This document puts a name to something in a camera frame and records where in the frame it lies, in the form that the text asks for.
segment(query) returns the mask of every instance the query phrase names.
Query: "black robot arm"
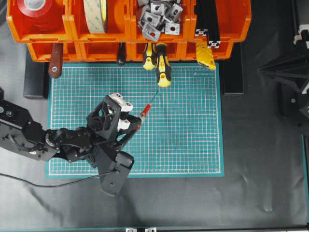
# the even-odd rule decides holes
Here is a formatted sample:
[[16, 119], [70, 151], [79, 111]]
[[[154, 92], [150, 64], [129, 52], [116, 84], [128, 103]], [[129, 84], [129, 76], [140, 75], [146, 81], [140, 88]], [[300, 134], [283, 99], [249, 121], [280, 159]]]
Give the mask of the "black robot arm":
[[0, 146], [35, 160], [61, 158], [68, 162], [87, 160], [99, 173], [101, 189], [117, 194], [127, 178], [134, 158], [121, 151], [139, 130], [141, 119], [129, 114], [133, 106], [119, 94], [105, 96], [88, 115], [87, 126], [76, 130], [43, 130], [29, 111], [0, 100]]

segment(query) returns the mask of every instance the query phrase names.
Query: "tape roll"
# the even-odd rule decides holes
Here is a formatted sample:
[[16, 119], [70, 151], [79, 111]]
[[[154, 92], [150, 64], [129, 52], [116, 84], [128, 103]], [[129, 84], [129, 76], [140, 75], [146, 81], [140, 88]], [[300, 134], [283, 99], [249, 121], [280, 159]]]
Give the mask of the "tape roll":
[[53, 31], [62, 25], [62, 9], [55, 0], [17, 0], [18, 9], [28, 22], [41, 31]]
[[84, 11], [90, 33], [106, 33], [108, 6], [107, 0], [84, 0]]

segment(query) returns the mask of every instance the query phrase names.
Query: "orange bin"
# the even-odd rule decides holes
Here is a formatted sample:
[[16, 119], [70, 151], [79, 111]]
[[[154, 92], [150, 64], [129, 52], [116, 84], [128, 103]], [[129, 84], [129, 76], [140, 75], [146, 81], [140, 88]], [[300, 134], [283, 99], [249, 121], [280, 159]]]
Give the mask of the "orange bin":
[[[181, 14], [180, 35], [166, 35], [161, 33], [159, 42], [186, 42], [189, 38], [191, 24], [191, 4], [190, 0], [182, 0], [183, 12]], [[133, 43], [146, 43], [149, 40], [143, 37], [141, 29], [138, 27], [140, 20], [136, 16], [138, 9], [137, 0], [130, 0], [130, 20], [131, 20], [131, 41]]]
[[[78, 44], [84, 61], [117, 61], [118, 43], [88, 42]], [[130, 61], [131, 57], [131, 43], [128, 42], [126, 43], [126, 61]]]
[[17, 6], [17, 0], [7, 2], [7, 22], [16, 42], [19, 43], [46, 43], [46, 42], [71, 42], [70, 26], [67, 22], [68, 0], [56, 0], [62, 16], [51, 18], [59, 22], [60, 27], [55, 30], [41, 31], [29, 23], [27, 16], [22, 14]]
[[69, 0], [69, 23], [76, 42], [128, 42], [130, 41], [129, 0], [108, 1], [107, 33], [90, 34], [84, 13], [83, 0]]
[[[28, 43], [28, 50], [32, 60], [37, 62], [49, 62], [53, 43]], [[78, 43], [63, 44], [63, 61], [81, 61], [82, 53]]]
[[[181, 59], [182, 43], [166, 43], [168, 45], [167, 54], [169, 61], [178, 61]], [[146, 43], [132, 43], [132, 60], [143, 61], [143, 52], [145, 50]]]
[[[222, 41], [218, 49], [212, 48], [214, 59], [228, 59], [231, 56], [233, 49], [233, 42]], [[182, 44], [181, 60], [196, 60], [196, 43], [187, 42]]]
[[[197, 0], [191, 0], [190, 42], [205, 40], [195, 36], [197, 16], [194, 8]], [[251, 23], [251, 0], [216, 0], [217, 14], [222, 41], [242, 42], [246, 39]]]

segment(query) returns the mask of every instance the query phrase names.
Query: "cutting mat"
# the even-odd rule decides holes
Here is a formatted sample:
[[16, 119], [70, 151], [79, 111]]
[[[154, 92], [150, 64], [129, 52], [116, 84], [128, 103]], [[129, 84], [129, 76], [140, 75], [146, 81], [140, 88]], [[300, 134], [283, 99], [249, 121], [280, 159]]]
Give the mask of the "cutting mat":
[[[130, 177], [223, 176], [219, 74], [193, 63], [172, 66], [172, 85], [160, 88], [142, 128], [124, 148], [135, 158]], [[49, 126], [76, 129], [105, 95], [119, 92], [138, 115], [159, 89], [141, 64], [64, 64], [51, 82]], [[52, 159], [48, 178], [97, 174], [86, 161]]]

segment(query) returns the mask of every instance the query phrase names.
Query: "yellow and black screwdriver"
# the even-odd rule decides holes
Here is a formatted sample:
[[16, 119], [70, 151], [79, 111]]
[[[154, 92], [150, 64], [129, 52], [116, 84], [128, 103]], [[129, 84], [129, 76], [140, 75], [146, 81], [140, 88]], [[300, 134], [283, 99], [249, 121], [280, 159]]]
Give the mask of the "yellow and black screwdriver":
[[168, 87], [171, 83], [171, 67], [167, 56], [167, 45], [165, 43], [157, 43], [156, 51], [156, 81], [160, 87]]
[[156, 65], [155, 44], [147, 43], [143, 53], [143, 67], [147, 70], [152, 70]]

